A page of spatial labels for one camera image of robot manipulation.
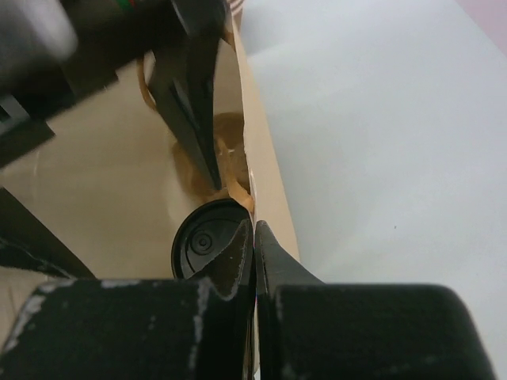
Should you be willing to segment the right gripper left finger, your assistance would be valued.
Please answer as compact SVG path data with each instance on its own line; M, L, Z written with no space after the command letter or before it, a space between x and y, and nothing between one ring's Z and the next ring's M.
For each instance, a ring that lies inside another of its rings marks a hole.
M189 280L187 379L253 377L253 237L250 220L241 221L225 248Z

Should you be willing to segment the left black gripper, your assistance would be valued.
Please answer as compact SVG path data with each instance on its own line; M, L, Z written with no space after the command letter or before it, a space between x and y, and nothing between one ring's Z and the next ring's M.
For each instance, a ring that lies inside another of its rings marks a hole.
M48 120L152 53L158 113L204 179L222 187L213 100L225 1L4 1L1 163L49 140Z

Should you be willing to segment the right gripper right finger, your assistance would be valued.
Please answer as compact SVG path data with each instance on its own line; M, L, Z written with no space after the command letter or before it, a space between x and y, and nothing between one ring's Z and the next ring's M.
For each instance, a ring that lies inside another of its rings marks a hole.
M259 334L260 371L262 379L276 379L276 310L273 308L275 290L284 285L321 285L278 242L269 224L257 222L253 254L256 266L257 323Z

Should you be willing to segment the black plastic cup lid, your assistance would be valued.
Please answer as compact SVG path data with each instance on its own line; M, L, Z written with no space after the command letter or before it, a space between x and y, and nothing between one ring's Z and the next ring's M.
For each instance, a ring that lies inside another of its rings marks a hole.
M203 269L230 243L239 224L249 217L248 211L233 199L214 200L190 213L173 240L173 277L188 279Z

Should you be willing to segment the brown pulp cup carrier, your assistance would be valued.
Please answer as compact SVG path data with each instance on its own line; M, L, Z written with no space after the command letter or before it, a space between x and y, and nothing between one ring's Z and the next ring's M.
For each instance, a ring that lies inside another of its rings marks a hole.
M181 145L174 143L172 154L177 178L188 196L201 204L231 198L249 213L254 212L243 127L244 118L240 112L224 112L214 116L215 156L222 182L220 190L214 189L205 180Z

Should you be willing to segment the brown paper takeout bag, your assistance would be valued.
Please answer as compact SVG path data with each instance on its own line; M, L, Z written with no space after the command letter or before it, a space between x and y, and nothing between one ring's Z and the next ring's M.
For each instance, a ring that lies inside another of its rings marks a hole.
M240 112L253 227L253 372L260 371L254 233L269 224L298 260L284 186L265 112L239 35L243 4L219 42L214 116ZM172 154L179 143L148 82L152 53L102 91L48 120L53 136L1 163L1 265L46 277L23 302L1 350L4 379L187 379L193 290L176 279L171 248L190 213ZM298 332L282 326L278 286L276 379L297 379Z

